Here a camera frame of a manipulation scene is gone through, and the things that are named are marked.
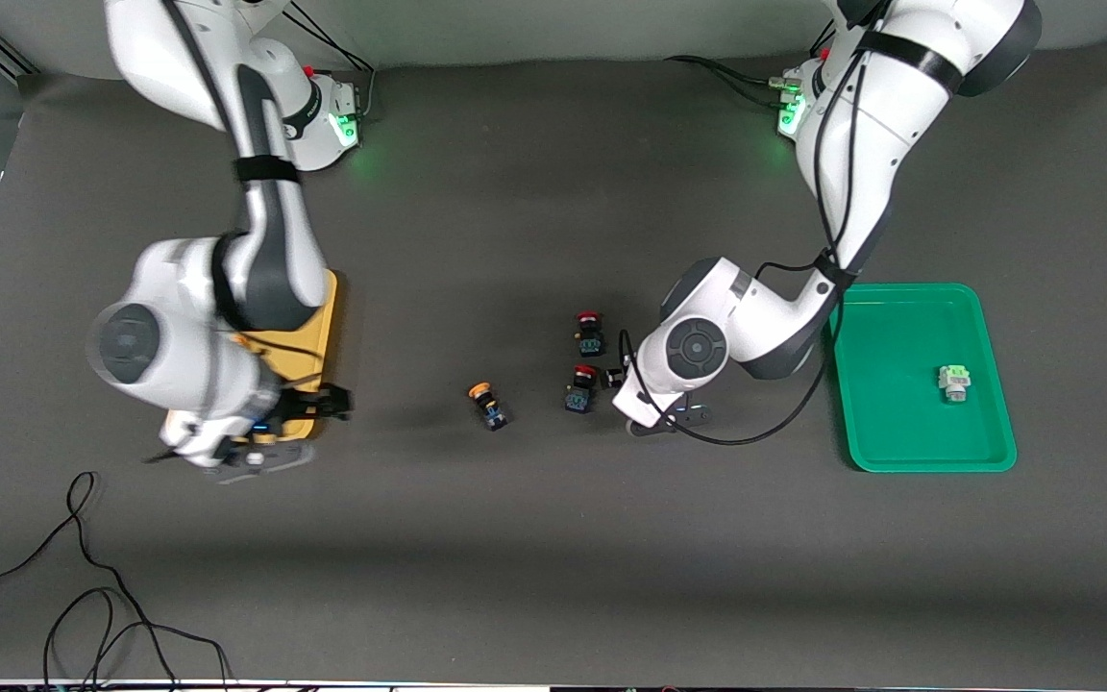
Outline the yellow cap push button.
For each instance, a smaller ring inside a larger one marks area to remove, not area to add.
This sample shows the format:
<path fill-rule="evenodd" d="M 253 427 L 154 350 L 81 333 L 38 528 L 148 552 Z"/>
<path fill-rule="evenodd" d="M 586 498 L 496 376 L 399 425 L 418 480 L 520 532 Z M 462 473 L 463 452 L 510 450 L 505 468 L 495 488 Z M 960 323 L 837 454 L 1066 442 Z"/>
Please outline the yellow cap push button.
<path fill-rule="evenodd" d="M 505 428 L 509 424 L 508 416 L 505 415 L 504 407 L 498 403 L 498 399 L 493 391 L 492 383 L 479 382 L 467 390 L 467 397 L 478 407 L 480 420 L 489 431 Z"/>

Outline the yellow plastic tray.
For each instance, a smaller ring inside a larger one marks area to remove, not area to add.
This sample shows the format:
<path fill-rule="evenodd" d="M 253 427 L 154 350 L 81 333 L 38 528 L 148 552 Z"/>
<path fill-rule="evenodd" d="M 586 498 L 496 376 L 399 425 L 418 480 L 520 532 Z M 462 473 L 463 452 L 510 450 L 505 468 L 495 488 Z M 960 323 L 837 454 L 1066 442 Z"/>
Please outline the yellow plastic tray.
<path fill-rule="evenodd" d="M 335 272 L 325 271 L 327 302 L 307 323 L 294 332 L 234 333 L 232 342 L 263 359 L 291 390 L 306 400 L 296 411 L 300 419 L 290 419 L 269 431 L 255 428 L 252 438 L 262 444 L 311 438 L 315 433 L 317 395 L 329 386 L 327 376 L 332 368 L 332 337 L 335 333 L 339 280 Z"/>

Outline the dark grey table mat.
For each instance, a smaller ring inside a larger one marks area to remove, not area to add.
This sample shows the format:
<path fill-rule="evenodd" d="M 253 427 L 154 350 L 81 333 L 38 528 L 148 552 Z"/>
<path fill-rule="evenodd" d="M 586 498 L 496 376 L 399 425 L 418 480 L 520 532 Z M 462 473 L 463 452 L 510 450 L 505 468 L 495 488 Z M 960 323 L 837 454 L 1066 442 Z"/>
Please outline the dark grey table mat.
<path fill-rule="evenodd" d="M 634 338 L 689 264 L 823 244 L 757 109 L 668 62 L 383 74 L 363 149 L 307 176 L 346 279 L 355 416 L 220 485 L 99 380 L 89 327 L 158 239 L 223 231 L 227 140 L 118 82 L 38 78 L 0 185 L 0 571 L 92 469 L 89 543 L 148 614 L 255 679 L 1107 689 L 1107 42 L 950 104 L 870 282 L 962 282 L 1018 463 L 849 467 L 823 388 L 721 450 L 561 406 L 577 311 Z M 489 431 L 467 390 L 492 383 Z M 105 583 L 64 531 L 0 582 L 0 678 Z"/>

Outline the green plastic tray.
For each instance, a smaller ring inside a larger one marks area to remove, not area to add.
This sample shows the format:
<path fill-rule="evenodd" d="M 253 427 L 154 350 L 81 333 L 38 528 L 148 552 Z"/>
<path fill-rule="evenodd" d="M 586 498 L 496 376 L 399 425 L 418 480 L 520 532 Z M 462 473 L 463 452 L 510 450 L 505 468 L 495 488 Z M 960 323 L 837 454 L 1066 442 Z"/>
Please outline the green plastic tray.
<path fill-rule="evenodd" d="M 977 295 L 956 282 L 853 285 L 834 347 L 845 437 L 858 469 L 1002 473 L 1018 447 Z M 939 368 L 968 366 L 968 402 L 948 403 Z"/>

